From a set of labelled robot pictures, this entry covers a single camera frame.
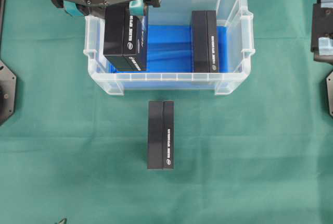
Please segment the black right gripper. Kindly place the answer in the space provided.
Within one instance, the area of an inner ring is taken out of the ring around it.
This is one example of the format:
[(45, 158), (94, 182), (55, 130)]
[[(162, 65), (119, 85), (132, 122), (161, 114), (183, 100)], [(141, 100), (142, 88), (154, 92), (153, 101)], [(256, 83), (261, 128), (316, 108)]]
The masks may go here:
[(332, 0), (316, 0), (310, 50), (317, 62), (332, 64)]

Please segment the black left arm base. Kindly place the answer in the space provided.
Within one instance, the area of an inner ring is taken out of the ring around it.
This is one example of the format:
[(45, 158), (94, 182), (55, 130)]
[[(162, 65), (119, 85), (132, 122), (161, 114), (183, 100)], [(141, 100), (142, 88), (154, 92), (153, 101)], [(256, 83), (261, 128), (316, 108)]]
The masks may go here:
[(15, 112), (16, 75), (1, 61), (1, 125)]

